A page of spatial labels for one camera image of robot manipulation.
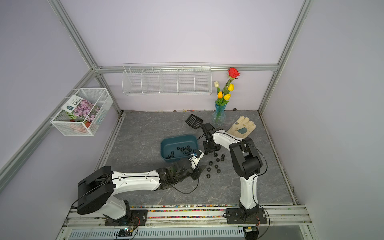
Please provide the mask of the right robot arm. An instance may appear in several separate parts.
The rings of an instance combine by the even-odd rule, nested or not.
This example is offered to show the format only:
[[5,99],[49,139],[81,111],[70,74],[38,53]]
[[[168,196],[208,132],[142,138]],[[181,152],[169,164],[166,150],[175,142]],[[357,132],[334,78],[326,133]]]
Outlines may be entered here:
[[266,224],[267,214],[257,199],[257,180],[263,162],[253,140],[235,137],[221,128],[214,128],[210,123],[202,124],[201,128],[206,138],[205,152],[211,153],[220,148],[229,150],[233,168],[240,177],[239,207],[225,210],[227,224]]

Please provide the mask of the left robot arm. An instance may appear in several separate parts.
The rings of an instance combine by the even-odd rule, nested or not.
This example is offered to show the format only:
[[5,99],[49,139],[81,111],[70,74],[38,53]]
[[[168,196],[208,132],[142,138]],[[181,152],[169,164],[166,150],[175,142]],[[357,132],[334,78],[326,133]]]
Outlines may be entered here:
[[78,183],[77,214],[100,213],[120,223],[130,221],[132,214],[127,200],[115,195],[133,191],[162,191],[176,189],[176,184],[187,178],[198,181],[205,165],[199,162],[204,153],[193,153],[186,159],[174,162],[168,168],[142,173],[121,173],[104,166]]

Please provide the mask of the black plastic scoop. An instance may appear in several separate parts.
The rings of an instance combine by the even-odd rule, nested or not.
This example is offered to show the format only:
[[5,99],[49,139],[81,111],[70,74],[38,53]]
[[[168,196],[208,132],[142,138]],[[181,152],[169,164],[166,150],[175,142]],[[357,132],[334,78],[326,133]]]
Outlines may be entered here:
[[203,128],[204,127],[204,121],[197,117],[194,114],[191,114],[185,122],[193,129]]

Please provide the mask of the metal base rail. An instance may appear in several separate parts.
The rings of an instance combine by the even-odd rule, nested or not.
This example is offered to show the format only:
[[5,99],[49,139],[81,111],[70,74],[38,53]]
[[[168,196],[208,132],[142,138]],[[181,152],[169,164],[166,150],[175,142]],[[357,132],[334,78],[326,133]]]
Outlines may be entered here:
[[294,226],[304,240],[319,237],[306,206],[267,205],[255,217],[245,218],[237,205],[139,206],[128,221],[113,221],[101,214],[81,216],[70,210],[58,240],[140,240],[230,238],[253,235],[265,238],[274,227]]

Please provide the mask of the red and yellow flowers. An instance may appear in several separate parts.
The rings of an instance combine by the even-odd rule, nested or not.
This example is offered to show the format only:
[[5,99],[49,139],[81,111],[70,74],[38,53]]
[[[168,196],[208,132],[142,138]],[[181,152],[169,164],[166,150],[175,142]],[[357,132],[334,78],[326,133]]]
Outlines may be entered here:
[[217,89],[217,100],[215,101],[215,104],[217,106],[222,107],[229,102],[231,98],[231,92],[235,88],[233,81],[237,79],[240,75],[241,75],[240,72],[236,68],[229,68],[228,70],[229,79],[222,88],[220,88],[220,84],[218,81],[214,82],[214,86]]

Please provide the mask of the pink flower packet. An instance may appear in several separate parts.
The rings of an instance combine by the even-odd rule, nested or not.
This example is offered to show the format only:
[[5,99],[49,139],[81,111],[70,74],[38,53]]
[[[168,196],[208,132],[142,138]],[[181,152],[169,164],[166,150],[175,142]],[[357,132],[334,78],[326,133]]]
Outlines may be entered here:
[[71,120],[89,123],[95,120],[100,108],[98,105],[77,95],[72,95],[61,107]]

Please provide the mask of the teal plastic storage box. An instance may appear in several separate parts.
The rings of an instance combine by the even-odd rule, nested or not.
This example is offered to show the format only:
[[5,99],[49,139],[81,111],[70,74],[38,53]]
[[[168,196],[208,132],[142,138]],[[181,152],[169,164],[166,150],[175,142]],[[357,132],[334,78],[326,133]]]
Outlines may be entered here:
[[167,163],[176,162],[198,152],[198,140],[194,135],[170,137],[161,142],[161,157]]

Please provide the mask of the cream work glove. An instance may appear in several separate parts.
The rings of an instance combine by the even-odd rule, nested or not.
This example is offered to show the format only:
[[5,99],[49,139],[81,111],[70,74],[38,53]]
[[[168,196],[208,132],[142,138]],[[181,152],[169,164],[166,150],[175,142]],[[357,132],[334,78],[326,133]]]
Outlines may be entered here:
[[245,139],[256,129],[256,125],[248,117],[240,116],[227,131],[228,134],[237,138]]

